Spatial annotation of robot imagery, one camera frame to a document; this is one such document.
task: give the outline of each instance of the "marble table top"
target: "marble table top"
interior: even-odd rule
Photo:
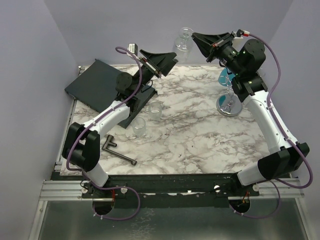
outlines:
[[[116,66],[134,74],[133,65]],[[252,114],[243,109],[237,117],[218,113],[216,101],[227,92],[218,83],[219,66],[176,66],[167,77],[153,81],[158,91],[149,103],[160,102],[160,121],[148,115],[149,103],[138,114],[146,121],[146,136],[134,136],[115,126],[109,134],[117,147],[112,150],[137,160],[137,165],[101,151],[100,164],[111,175],[124,174],[202,174],[234,173],[269,154],[267,143]],[[98,113],[82,102],[76,103],[72,122],[80,124]],[[63,159],[60,174],[79,175],[68,171]]]

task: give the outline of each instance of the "transparent bottle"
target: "transparent bottle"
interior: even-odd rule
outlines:
[[[194,31],[189,27],[183,27],[179,31],[179,37],[174,40],[173,51],[176,53],[176,59],[179,64],[187,61],[189,54],[194,46],[192,33]]]

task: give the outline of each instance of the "purple cable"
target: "purple cable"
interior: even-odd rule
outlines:
[[[277,181],[279,181],[280,183],[283,183],[291,188],[295,188],[295,189],[305,189],[307,187],[309,187],[311,185],[311,183],[313,182],[314,180],[314,174],[312,172],[312,169],[311,169],[311,166],[309,165],[306,157],[304,156],[304,154],[300,151],[300,149],[296,146],[295,143],[293,143],[290,139],[288,139],[288,135],[286,133],[286,131],[284,130],[284,128],[281,126],[281,123],[279,122],[273,108],[271,107],[271,95],[272,93],[275,91],[276,87],[278,86],[279,84],[279,81],[280,81],[280,77],[281,77],[281,69],[280,69],[280,64],[279,64],[279,61],[276,57],[276,54],[275,52],[271,49],[271,47],[264,41],[262,40],[260,37],[254,35],[254,34],[249,34],[251,37],[254,37],[255,39],[258,39],[259,41],[261,41],[270,51],[270,53],[272,54],[273,58],[274,58],[274,61],[276,63],[276,67],[278,68],[278,77],[275,81],[275,84],[273,85],[273,87],[271,88],[270,92],[268,93],[268,96],[266,98],[266,101],[267,101],[267,106],[268,106],[268,109],[276,123],[276,125],[278,126],[278,128],[280,129],[280,131],[282,132],[283,136],[286,138],[286,140],[288,141],[288,143],[298,152],[298,154],[300,155],[300,157],[302,158],[304,164],[306,165],[306,168],[308,169],[309,171],[309,181],[307,182],[307,184],[303,185],[303,186],[296,186],[296,185],[292,185],[288,182],[285,182],[279,178],[276,178]]]
[[[87,176],[87,174],[83,171],[82,172],[83,176],[90,180],[90,178]],[[140,197],[139,197],[139,193],[134,190],[133,188],[131,187],[128,187],[128,186],[114,186],[114,187],[101,187],[101,186],[98,186],[96,185],[94,182],[90,182],[95,188],[99,189],[99,190],[116,190],[116,189],[128,189],[128,190],[131,190],[132,192],[134,192],[134,194],[136,195],[136,197],[138,198],[138,206],[136,207],[136,210],[133,214],[131,214],[130,216],[127,216],[127,217],[121,217],[121,218],[116,218],[116,217],[111,217],[111,216],[106,216],[106,215],[99,215],[96,213],[96,210],[95,210],[95,206],[93,205],[92,207],[92,210],[94,211],[94,214],[96,216],[99,216],[99,217],[102,217],[104,219],[109,219],[109,220],[114,220],[114,221],[125,221],[125,220],[129,220],[129,219],[132,219],[135,215],[138,214],[139,210],[140,210]]]
[[[124,47],[121,47],[121,46],[117,46],[115,48],[115,50],[120,53],[120,54],[129,54],[131,55],[131,57],[135,60],[136,64],[138,65],[139,67],[139,83],[138,83],[138,86],[136,87],[136,89],[133,91],[133,93],[127,97],[123,102],[119,103],[117,106],[114,107],[114,109],[117,109],[119,108],[121,105],[125,104],[126,102],[128,102],[138,91],[138,89],[140,88],[140,85],[142,83],[142,69],[141,69],[141,66],[140,66],[140,63],[139,63],[139,60],[137,59],[137,57],[131,53],[129,50],[125,49]],[[96,123],[98,123],[102,118],[104,118],[106,115],[108,115],[109,113],[111,113],[113,111],[113,109],[110,109],[108,111],[106,111],[104,114],[102,114],[99,118],[97,118],[95,120]],[[68,169],[69,171],[82,171],[81,169],[79,168],[70,168],[69,164],[70,164],[70,159],[71,159],[71,155],[72,153],[74,152],[77,144],[79,143],[80,139],[82,138],[82,136],[93,126],[94,124],[91,123],[89,126],[87,126],[81,133],[80,135],[77,137],[77,139],[75,140],[75,142],[73,143],[71,149],[70,149],[70,152],[68,154],[68,157],[66,159],[66,169]]]
[[[278,193],[278,205],[276,206],[276,209],[275,209],[272,213],[270,213],[270,214],[268,214],[268,215],[265,215],[265,216],[251,216],[251,215],[246,215],[246,214],[243,214],[243,213],[240,213],[240,212],[236,211],[236,210],[230,205],[230,207],[231,207],[231,209],[233,210],[233,212],[234,212],[235,214],[238,214],[238,215],[240,215],[240,216],[242,216],[242,217],[249,218],[249,219],[266,219],[266,218],[269,218],[269,217],[272,217],[272,216],[276,215],[276,214],[279,212],[280,207],[281,207],[281,195],[280,195],[280,191],[279,191],[278,187],[275,185],[275,183],[274,183],[273,181],[270,181],[270,183],[273,184],[273,186],[274,186],[275,189],[276,189],[276,192]]]

